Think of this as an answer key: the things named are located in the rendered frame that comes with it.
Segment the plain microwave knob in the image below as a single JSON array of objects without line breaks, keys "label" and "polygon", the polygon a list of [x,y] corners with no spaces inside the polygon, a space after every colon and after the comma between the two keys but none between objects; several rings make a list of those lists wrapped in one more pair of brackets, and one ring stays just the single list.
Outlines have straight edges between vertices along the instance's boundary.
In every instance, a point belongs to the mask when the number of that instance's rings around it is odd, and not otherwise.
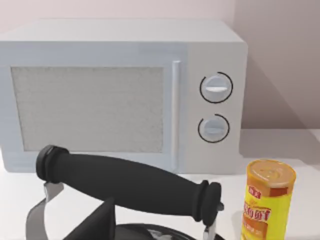
[{"label": "plain microwave knob", "polygon": [[199,137],[210,144],[222,142],[230,133],[230,123],[221,114],[202,118],[197,126]]}]

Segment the microwave door with grey window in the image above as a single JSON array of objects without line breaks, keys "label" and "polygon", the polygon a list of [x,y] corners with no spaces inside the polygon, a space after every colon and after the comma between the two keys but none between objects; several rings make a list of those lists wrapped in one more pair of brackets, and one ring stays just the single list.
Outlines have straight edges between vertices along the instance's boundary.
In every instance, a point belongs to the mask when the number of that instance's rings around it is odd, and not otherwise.
[{"label": "microwave door with grey window", "polygon": [[7,171],[33,173],[45,145],[173,172],[172,62],[0,66],[0,148]]}]

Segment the pale microwave oven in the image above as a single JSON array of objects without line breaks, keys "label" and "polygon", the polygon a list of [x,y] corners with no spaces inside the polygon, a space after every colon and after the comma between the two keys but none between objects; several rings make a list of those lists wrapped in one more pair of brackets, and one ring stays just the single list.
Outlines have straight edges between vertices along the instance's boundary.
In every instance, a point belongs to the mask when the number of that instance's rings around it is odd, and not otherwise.
[{"label": "pale microwave oven", "polygon": [[[0,67],[119,67],[164,60],[181,62],[179,152],[176,173],[236,174],[241,171],[240,135],[247,44],[214,19],[42,19],[0,34]],[[227,74],[233,92],[224,102],[203,99],[200,83]],[[228,136],[208,143],[201,119],[214,114],[230,124]]]}]

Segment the yellow can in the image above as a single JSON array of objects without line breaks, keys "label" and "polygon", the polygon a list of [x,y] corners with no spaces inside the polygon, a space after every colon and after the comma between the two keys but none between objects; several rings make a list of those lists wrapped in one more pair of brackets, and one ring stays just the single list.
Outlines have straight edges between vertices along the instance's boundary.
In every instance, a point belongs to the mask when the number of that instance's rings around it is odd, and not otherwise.
[{"label": "yellow can", "polygon": [[246,167],[240,240],[285,240],[296,172],[273,159]]}]

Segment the microwave knob with white bar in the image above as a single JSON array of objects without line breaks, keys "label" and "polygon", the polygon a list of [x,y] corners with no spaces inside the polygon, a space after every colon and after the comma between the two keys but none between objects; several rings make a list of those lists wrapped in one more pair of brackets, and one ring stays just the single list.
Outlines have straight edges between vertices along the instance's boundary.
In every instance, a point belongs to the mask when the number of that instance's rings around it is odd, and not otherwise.
[{"label": "microwave knob with white bar", "polygon": [[209,77],[204,77],[199,85],[202,98],[212,104],[226,101],[233,93],[232,79],[224,72],[217,72]]}]

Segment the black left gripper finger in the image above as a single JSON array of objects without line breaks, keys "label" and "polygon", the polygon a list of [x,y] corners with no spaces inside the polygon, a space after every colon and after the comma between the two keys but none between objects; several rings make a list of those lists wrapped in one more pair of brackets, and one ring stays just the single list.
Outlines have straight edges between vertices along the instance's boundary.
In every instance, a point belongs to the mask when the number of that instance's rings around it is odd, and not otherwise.
[{"label": "black left gripper finger", "polygon": [[115,200],[106,199],[63,240],[114,240]]}]

